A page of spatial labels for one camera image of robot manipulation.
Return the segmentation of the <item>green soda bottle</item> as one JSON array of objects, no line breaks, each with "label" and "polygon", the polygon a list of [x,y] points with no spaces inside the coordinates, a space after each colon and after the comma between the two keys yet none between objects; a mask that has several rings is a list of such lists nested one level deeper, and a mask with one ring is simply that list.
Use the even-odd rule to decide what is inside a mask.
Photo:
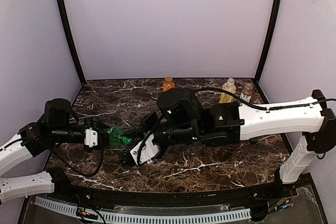
[{"label": "green soda bottle", "polygon": [[125,145],[123,142],[124,133],[119,127],[114,127],[112,132],[107,132],[110,145]]}]

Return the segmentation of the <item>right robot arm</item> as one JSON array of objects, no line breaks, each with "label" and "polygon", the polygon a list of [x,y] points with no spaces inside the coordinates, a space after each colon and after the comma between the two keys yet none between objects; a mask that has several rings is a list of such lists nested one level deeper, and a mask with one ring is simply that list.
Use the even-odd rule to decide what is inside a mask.
[{"label": "right robot arm", "polygon": [[235,144],[264,135],[301,132],[289,158],[275,172],[277,185],[294,184],[312,160],[335,147],[335,114],[320,90],[302,100],[254,105],[238,98],[203,108],[195,91],[174,88],[157,102],[161,116],[143,119],[131,137],[139,143],[123,162],[142,165],[161,157],[169,146],[196,141],[210,147]]}]

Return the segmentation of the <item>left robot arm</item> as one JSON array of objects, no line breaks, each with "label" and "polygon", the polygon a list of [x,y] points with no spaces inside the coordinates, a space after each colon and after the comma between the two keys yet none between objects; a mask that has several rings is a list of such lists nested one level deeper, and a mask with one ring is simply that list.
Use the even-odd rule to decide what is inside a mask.
[{"label": "left robot arm", "polygon": [[[80,125],[70,101],[56,98],[45,103],[43,115],[37,122],[21,128],[1,146],[1,174],[18,164],[49,150],[57,144],[82,144],[86,152],[99,150],[102,154],[110,145],[108,126],[92,119]],[[68,194],[71,182],[62,168],[50,168],[41,173],[1,178],[1,203],[38,194]]]}]

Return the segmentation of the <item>coffee latte bottle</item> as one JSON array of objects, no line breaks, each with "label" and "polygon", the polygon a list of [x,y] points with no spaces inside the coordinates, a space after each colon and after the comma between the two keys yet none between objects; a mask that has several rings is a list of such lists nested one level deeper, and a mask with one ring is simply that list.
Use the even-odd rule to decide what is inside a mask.
[{"label": "coffee latte bottle", "polygon": [[242,89],[240,98],[246,102],[250,102],[252,94],[253,94],[253,85],[251,83],[248,83]]}]

